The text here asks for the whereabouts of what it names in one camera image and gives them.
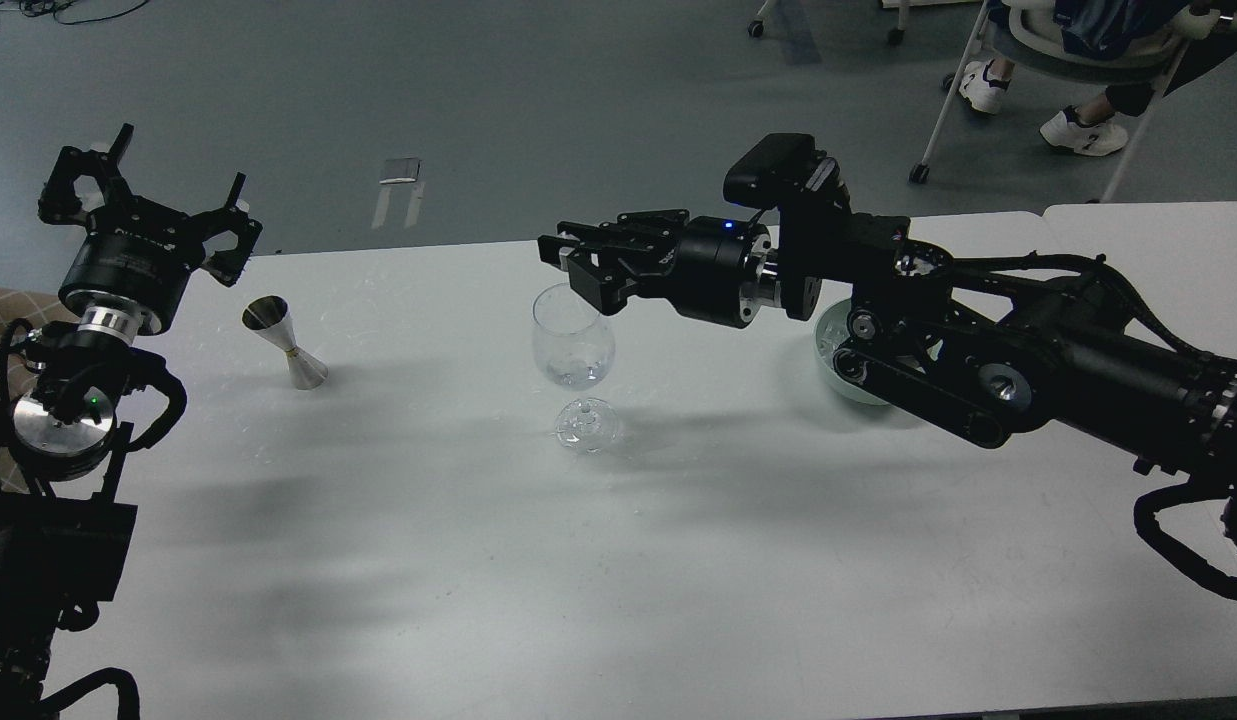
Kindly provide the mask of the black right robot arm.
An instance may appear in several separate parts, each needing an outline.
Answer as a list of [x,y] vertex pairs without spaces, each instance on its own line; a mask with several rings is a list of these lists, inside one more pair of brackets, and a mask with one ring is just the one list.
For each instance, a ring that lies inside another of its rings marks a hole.
[[1185,473],[1136,501],[1136,533],[1188,579],[1237,601],[1237,578],[1159,525],[1162,511],[1220,501],[1237,551],[1237,359],[1189,345],[1106,260],[1030,252],[952,259],[910,238],[905,216],[855,213],[836,176],[726,182],[758,220],[627,213],[562,221],[541,261],[602,315],[631,297],[746,327],[760,306],[813,314],[824,281],[851,287],[837,379],[976,447],[1061,421],[1136,456],[1134,471]]

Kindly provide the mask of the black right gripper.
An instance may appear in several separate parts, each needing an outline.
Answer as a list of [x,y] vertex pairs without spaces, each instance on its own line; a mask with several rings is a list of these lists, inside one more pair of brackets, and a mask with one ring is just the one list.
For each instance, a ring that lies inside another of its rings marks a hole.
[[688,216],[687,209],[626,212],[590,225],[559,221],[537,238],[542,264],[563,268],[601,315],[631,297],[667,299],[679,315],[745,328],[779,306],[777,242],[758,218]]

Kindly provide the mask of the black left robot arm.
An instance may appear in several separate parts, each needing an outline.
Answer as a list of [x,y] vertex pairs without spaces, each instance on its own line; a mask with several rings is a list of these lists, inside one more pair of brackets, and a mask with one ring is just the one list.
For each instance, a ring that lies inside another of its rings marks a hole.
[[106,685],[118,718],[141,716],[120,667],[46,693],[51,645],[115,596],[137,515],[118,501],[126,456],[187,409],[165,358],[135,341],[169,332],[197,270],[238,283],[262,231],[238,205],[242,174],[197,214],[134,193],[119,167],[132,135],[126,124],[109,148],[57,155],[38,215],[87,233],[57,292],[71,320],[16,318],[0,336],[0,719],[56,719]]

